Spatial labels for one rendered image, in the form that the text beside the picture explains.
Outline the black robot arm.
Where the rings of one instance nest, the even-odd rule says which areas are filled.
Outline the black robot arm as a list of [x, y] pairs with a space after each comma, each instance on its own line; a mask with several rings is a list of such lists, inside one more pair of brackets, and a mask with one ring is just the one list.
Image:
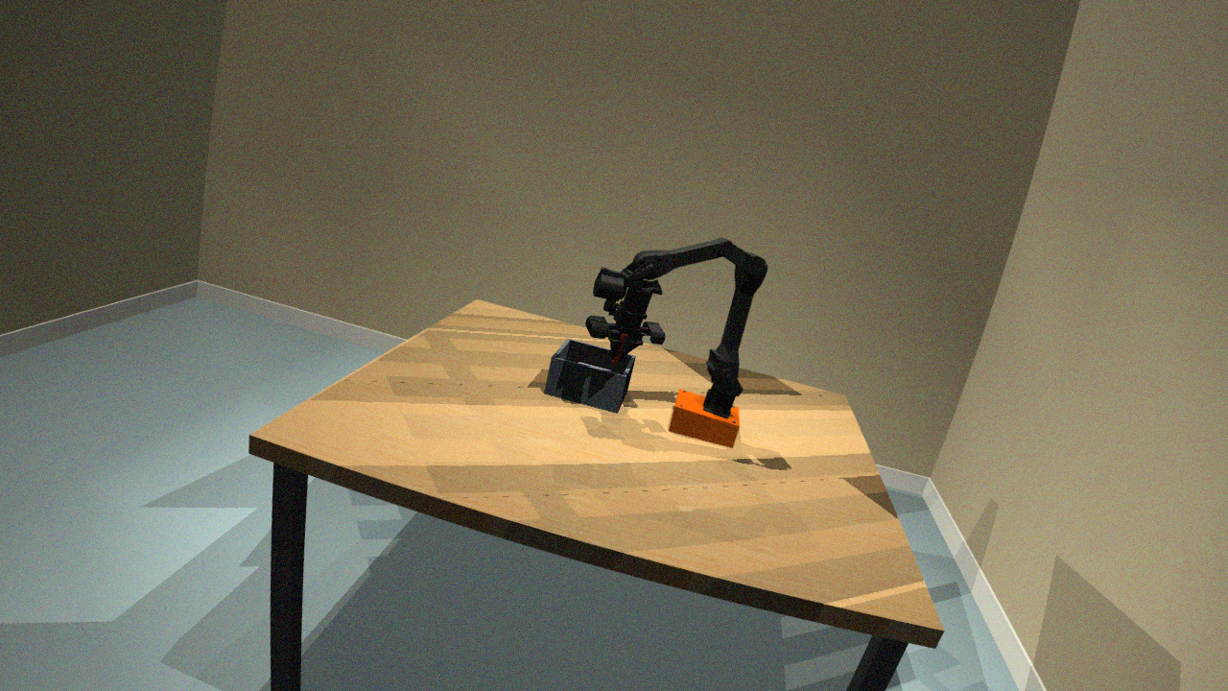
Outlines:
[[[619, 272], [600, 268], [600, 274], [596, 279], [593, 295], [605, 298], [602, 311], [614, 315], [614, 320], [620, 312], [620, 303], [624, 299], [632, 311], [648, 311], [650, 295], [663, 295], [659, 281], [661, 275], [675, 270], [675, 268], [688, 266], [700, 261], [725, 257], [736, 264], [734, 284], [736, 290], [725, 322], [725, 331], [718, 349], [710, 349], [707, 360], [709, 373], [711, 376], [711, 389], [702, 398], [702, 412], [713, 412], [722, 419], [729, 419], [734, 396], [740, 396], [743, 388], [738, 376], [740, 376], [740, 340], [748, 322], [749, 307], [759, 287], [763, 287], [765, 275], [768, 275], [768, 263], [763, 255], [753, 252], [744, 252], [733, 242], [720, 237], [716, 241], [700, 242], [696, 245], [688, 245], [678, 250], [651, 250], [639, 252], [632, 257], [625, 270]], [[647, 280], [643, 280], [647, 279]], [[648, 281], [656, 279], [655, 281]], [[628, 291], [626, 291], [628, 288]]]

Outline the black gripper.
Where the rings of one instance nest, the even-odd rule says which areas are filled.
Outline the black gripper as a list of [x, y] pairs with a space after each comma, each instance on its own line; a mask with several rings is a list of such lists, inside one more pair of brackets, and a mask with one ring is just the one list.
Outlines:
[[658, 322], [642, 323], [642, 319], [648, 318], [646, 311], [632, 311], [623, 299], [620, 299], [620, 306], [623, 307], [620, 307], [616, 323], [605, 322], [605, 318], [600, 318], [600, 315], [589, 315], [586, 320], [591, 338], [600, 338], [600, 340], [608, 338], [610, 341], [612, 360], [616, 357], [618, 350], [623, 344], [623, 340], [620, 340], [620, 334], [623, 333], [628, 334], [628, 336], [620, 358], [626, 357], [632, 349], [641, 346], [642, 336], [650, 336], [650, 342], [663, 345], [666, 334]]

